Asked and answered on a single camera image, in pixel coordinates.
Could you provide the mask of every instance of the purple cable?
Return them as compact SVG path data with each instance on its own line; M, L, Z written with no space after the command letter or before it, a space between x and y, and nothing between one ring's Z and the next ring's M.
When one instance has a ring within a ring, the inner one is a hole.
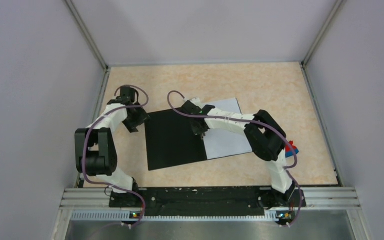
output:
M223 116L203 116L203 115L189 115L189 114L186 114L186 113L183 113L183 112L180 112L178 111L177 109L175 109L172 105L172 103L170 102L170 95L172 93L177 93L179 94L183 99L185 99L185 96L179 92L179 91L176 91L176 90L172 90L168 93L167 95L167 101L168 101L168 105L170 105L170 108L177 114L181 115L181 116L184 116L184 117L188 117L188 118L194 118L194 119L223 119L225 120L226 117L223 117ZM263 122L260 122L260 121L255 121L255 120L245 120L245 119L238 119L238 118L229 118L230 121L235 121L235 122L241 122L241 123L251 123L251 124L257 124L257 125L260 125L260 126L263 126L264 128L268 129L268 130L271 130L272 132L274 132L276 135L278 135L282 141L284 141L284 143L289 147L289 149L294 149L291 144L288 142L288 140L286 140L286 138L279 132L277 131L275 128L273 128L272 126L268 125L268 124L265 124ZM303 193L301 192L301 186L298 184L297 180L295 180L294 177L292 177L291 173L288 171L288 169L292 169L294 168L297 164L298 164L298 157L297 157L297 154L295 153L295 151L292 151L292 154L293 154L293 159L294 159L294 163L290 166L285 166L283 167L286 171L286 173L288 174L288 176L292 179L292 181L296 184L296 186L298 187L298 191L299 191L299 206L298 206L298 210L296 211L296 215L295 215L295 218L292 220L292 222L289 224L288 227L292 226L296 219L298 218L298 215L300 214L301 212L301 207L303 206Z
M150 98L148 96L148 94L140 87L137 87L137 86L133 86L133 85L123 85L119 88L117 88L117 90L115 91L114 95L117 94L117 92L119 91L119 89L121 89L122 87L132 87L132 88L135 88L135 89L138 89L140 90L143 94L145 94L145 97L146 97L146 102L144 104L141 104L141 105L130 105L130 106L121 106L121 107L117 107L117 108L114 108L112 110L110 110L109 112L107 112L105 114L105 116L108 116L112 113L114 113L115 111L118 111L118 110L121 110L121 109L133 109L133 108L142 108L144 107L145 105L148 104L148 102L150 101ZM137 222L135 222L131 227L135 227L139 224L139 222L142 220L142 218L144 217L145 215L145 208L147 207L147 204L145 203L145 199L138 193L134 192L134 191L131 191L131 190L127 190L127 189L123 189L121 187L118 187L118 186L115 186L115 185L112 185L110 183L107 183L107 182L97 182L97 181L92 181L88 178L88 175L86 174L86 153L87 153L87 150L88 150L88 142L89 142L89 138L91 136L91 133L92 133L92 130L94 129L94 127L100 123L105 117L104 116L101 116L98 120L96 120L89 128L89 130L87 131L86 133L86 137L84 139L84 146L83 146L83 158L81 159L81 171L83 173L83 176L84 176L84 180L90 184L98 184L98 185L107 185L107 186L110 186L110 187L113 187L117 190L120 190L120 191L124 191L124 192L127 192L127 193L130 193L130 194L133 194L135 196L137 196L141 201L142 201L142 211L140 213L140 216L139 216L139 219L137 220ZM104 228L107 228L107 227L110 227L114 225L114 223L110 223L108 225L105 225L103 226L102 228L100 228L98 231L94 232L92 235L90 235L88 237L88 239L90 239L93 235L95 235L96 233L98 233L100 230L104 229Z

